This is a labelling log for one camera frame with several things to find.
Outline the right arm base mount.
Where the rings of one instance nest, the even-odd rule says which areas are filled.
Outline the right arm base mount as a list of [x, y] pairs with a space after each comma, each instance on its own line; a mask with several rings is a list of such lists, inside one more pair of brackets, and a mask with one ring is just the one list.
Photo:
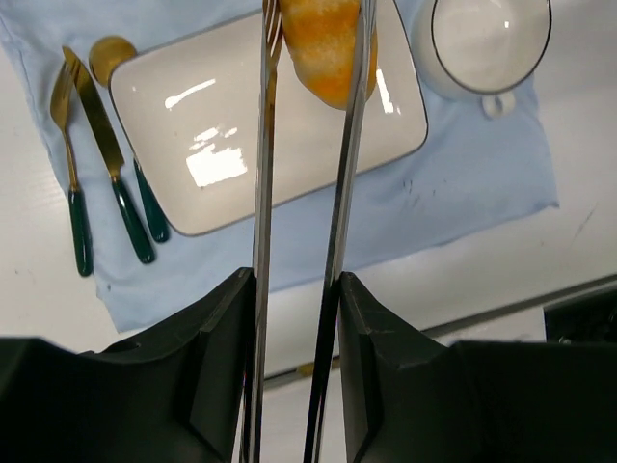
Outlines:
[[616, 298], [598, 298], [547, 311], [547, 339], [559, 343], [616, 342]]

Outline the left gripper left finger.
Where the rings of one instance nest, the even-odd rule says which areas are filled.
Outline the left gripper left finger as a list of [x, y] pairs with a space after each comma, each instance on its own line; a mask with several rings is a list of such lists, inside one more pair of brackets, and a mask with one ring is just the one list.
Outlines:
[[2, 460], [229, 462], [254, 300], [242, 267], [101, 352], [2, 339]]

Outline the striped bread roll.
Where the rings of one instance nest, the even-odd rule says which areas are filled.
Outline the striped bread roll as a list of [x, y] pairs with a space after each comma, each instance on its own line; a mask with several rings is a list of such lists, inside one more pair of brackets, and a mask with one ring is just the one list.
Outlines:
[[280, 2], [285, 42], [300, 82], [325, 104], [347, 108], [360, 3]]

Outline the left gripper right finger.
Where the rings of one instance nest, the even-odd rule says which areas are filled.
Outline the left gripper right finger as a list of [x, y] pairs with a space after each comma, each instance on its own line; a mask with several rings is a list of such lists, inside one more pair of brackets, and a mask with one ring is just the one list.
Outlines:
[[340, 280], [339, 350], [351, 462], [612, 462], [610, 344], [444, 346]]

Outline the metal serving tongs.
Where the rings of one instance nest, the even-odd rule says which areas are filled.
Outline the metal serving tongs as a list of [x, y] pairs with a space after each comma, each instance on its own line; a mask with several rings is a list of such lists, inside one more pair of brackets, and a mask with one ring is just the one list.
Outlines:
[[[342, 134], [331, 221], [328, 255], [317, 330], [303, 459], [320, 458], [327, 387], [332, 366], [336, 318], [340, 301], [340, 275], [344, 261], [353, 185], [357, 170], [362, 122], [368, 96], [372, 37], [376, 4], [362, 1], [357, 26], [350, 93]], [[272, 190], [274, 178], [275, 102], [278, 63], [283, 43], [281, 8], [276, 1], [262, 5], [259, 125], [255, 172], [255, 224], [253, 270], [255, 276], [255, 335], [251, 366], [245, 380], [245, 412], [240, 459], [260, 459], [262, 400], [267, 331]]]

